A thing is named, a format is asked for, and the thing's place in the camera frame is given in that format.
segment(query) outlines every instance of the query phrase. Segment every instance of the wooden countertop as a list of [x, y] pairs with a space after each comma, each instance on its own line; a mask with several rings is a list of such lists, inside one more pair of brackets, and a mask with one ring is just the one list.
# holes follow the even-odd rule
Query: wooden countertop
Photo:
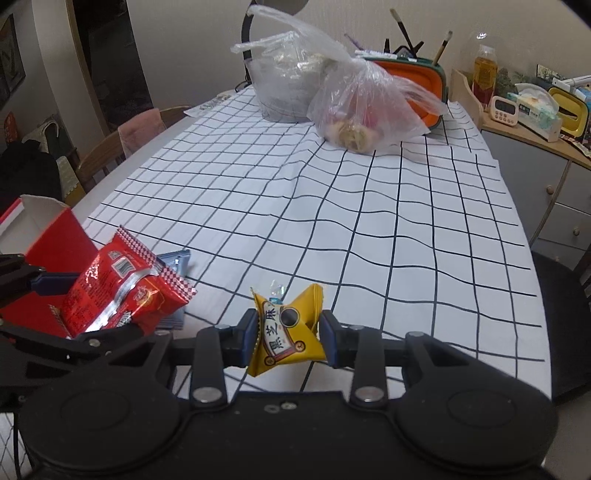
[[567, 160], [572, 160], [578, 165], [591, 170], [591, 158], [585, 157], [585, 155], [583, 155], [579, 150], [562, 139], [558, 139], [557, 142], [547, 142], [542, 137], [536, 135], [523, 125], [517, 124], [514, 127], [509, 127], [507, 125], [500, 124], [499, 122], [495, 122], [488, 115], [488, 113], [482, 114], [482, 130], [503, 135], [504, 137], [510, 137], [517, 141], [533, 145], [534, 147], [543, 148], [544, 150], [556, 155], [560, 155]]

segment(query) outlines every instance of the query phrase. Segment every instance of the pink towel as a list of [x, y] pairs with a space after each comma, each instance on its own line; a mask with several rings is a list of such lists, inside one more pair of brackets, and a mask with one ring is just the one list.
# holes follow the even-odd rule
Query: pink towel
[[129, 158], [146, 143], [166, 130], [160, 110], [152, 108], [139, 113], [118, 128], [125, 158]]

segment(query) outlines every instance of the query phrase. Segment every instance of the barcode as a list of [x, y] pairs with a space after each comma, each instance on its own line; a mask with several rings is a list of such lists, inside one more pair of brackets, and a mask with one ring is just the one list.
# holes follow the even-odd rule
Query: barcode
[[129, 272], [133, 272], [133, 270], [135, 270], [135, 267], [131, 264], [127, 257], [121, 257], [113, 263], [113, 270], [115, 270], [118, 273], [118, 275], [121, 278], [123, 278]]

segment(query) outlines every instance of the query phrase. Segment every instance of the bottle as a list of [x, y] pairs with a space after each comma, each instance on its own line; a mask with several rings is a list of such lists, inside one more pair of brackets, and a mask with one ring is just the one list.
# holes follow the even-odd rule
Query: bottle
[[492, 47], [480, 45], [478, 55], [474, 60], [474, 81], [472, 92], [485, 109], [495, 93], [496, 73], [499, 66], [496, 62], [496, 52]]

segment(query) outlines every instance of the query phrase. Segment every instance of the clear plastic bag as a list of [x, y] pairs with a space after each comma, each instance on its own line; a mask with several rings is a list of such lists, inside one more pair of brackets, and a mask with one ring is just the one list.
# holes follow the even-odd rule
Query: clear plastic bag
[[291, 15], [261, 5], [251, 6], [249, 14], [296, 29], [231, 48], [234, 53], [264, 48], [260, 58], [246, 62], [262, 116], [274, 122], [307, 122], [308, 106], [324, 82], [327, 67], [334, 60], [350, 60], [349, 54], [327, 34]]
[[357, 153], [371, 153], [429, 133], [409, 105], [442, 115], [445, 104], [425, 88], [390, 75], [364, 59], [340, 62], [326, 77], [308, 109], [319, 135]]

